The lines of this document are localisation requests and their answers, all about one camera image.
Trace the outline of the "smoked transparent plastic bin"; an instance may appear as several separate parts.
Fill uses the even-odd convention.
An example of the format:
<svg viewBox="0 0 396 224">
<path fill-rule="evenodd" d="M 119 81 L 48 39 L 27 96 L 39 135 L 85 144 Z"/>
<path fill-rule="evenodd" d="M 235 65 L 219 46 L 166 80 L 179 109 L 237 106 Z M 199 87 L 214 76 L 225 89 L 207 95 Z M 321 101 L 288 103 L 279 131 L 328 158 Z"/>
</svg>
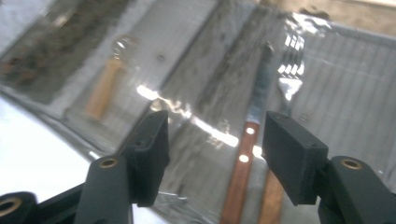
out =
<svg viewBox="0 0 396 224">
<path fill-rule="evenodd" d="M 0 56 L 0 92 L 49 104 L 134 0 L 56 0 Z"/>
<path fill-rule="evenodd" d="M 170 157 L 155 211 L 169 224 L 218 224 L 262 46 L 265 110 L 279 111 L 277 71 L 288 33 L 304 39 L 303 85 L 291 116 L 329 148 L 370 164 L 396 192 L 396 37 L 306 14 L 225 2 L 154 101 L 170 112 Z"/>
<path fill-rule="evenodd" d="M 104 115 L 96 119 L 85 111 L 105 58 L 100 49 L 64 88 L 62 115 L 46 121 L 83 153 L 117 151 L 218 6 L 219 0 L 144 0 L 128 8 L 117 33 L 136 42 L 126 49 Z"/>
</svg>

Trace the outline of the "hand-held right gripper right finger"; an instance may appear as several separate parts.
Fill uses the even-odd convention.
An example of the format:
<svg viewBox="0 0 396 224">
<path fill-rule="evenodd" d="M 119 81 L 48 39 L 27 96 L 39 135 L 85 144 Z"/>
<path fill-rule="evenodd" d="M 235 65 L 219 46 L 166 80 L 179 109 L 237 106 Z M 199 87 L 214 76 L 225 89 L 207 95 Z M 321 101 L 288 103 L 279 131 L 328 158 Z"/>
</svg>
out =
<svg viewBox="0 0 396 224">
<path fill-rule="evenodd" d="M 294 119 L 267 111 L 263 157 L 291 202 L 315 204 L 317 170 L 327 163 L 329 148 Z"/>
</svg>

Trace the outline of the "white table cover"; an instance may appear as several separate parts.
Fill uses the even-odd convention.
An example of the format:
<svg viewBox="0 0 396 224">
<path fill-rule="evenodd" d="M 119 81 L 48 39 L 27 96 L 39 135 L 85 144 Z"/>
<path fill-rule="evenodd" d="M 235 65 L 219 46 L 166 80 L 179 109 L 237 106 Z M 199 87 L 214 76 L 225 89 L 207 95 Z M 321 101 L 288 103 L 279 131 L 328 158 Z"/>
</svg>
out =
<svg viewBox="0 0 396 224">
<path fill-rule="evenodd" d="M 0 224 L 133 224 L 120 152 L 76 152 L 0 98 Z"/>
</svg>

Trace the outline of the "wooden handled steel fork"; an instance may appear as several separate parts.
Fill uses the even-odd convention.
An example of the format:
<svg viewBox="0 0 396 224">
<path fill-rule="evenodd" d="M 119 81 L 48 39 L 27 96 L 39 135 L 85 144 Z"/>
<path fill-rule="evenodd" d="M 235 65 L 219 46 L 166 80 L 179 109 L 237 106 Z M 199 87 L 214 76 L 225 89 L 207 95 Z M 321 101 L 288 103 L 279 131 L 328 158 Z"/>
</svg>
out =
<svg viewBox="0 0 396 224">
<path fill-rule="evenodd" d="M 283 99 L 280 112 L 291 114 L 293 96 L 303 85 L 302 74 L 304 39 L 297 33 L 288 33 L 284 42 L 282 56 L 277 71 L 277 86 Z M 279 224 L 284 190 L 271 169 L 267 170 L 259 224 Z"/>
</svg>

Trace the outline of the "wooden handled spoon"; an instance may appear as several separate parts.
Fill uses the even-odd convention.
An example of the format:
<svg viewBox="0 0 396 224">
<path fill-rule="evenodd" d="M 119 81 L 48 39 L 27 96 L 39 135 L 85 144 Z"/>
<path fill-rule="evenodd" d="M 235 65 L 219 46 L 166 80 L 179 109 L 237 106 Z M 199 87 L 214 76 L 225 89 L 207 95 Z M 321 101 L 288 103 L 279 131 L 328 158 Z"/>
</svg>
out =
<svg viewBox="0 0 396 224">
<path fill-rule="evenodd" d="M 128 54 L 138 42 L 138 38 L 132 35 L 121 35 L 113 41 L 112 56 L 106 61 L 84 108 L 85 114 L 90 118 L 100 119 L 105 114 L 114 90 L 117 73 L 123 68 Z"/>
</svg>

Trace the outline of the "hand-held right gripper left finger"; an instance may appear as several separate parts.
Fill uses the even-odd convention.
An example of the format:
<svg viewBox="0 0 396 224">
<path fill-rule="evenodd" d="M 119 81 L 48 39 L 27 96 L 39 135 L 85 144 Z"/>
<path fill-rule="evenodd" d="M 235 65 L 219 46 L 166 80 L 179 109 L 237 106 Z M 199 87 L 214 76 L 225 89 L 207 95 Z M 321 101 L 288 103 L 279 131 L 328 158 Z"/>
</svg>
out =
<svg viewBox="0 0 396 224">
<path fill-rule="evenodd" d="M 127 136 L 120 153 L 127 161 L 130 202 L 152 206 L 170 162 L 168 112 L 145 116 Z"/>
</svg>

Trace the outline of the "wooden handled steel knife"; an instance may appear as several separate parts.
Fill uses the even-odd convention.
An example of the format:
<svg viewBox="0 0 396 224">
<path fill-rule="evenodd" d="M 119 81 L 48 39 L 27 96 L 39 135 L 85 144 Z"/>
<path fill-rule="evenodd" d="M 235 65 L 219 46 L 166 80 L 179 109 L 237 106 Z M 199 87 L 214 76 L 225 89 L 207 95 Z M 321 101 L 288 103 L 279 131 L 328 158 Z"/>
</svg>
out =
<svg viewBox="0 0 396 224">
<path fill-rule="evenodd" d="M 268 65 L 272 61 L 273 54 L 273 47 L 269 43 L 265 43 L 262 46 L 259 64 L 255 70 L 255 80 L 247 105 L 247 118 L 237 146 L 233 172 L 220 213 L 219 224 L 239 224 L 242 218 L 254 159 L 253 149 L 258 140 L 262 115 L 265 110 L 269 84 Z"/>
</svg>

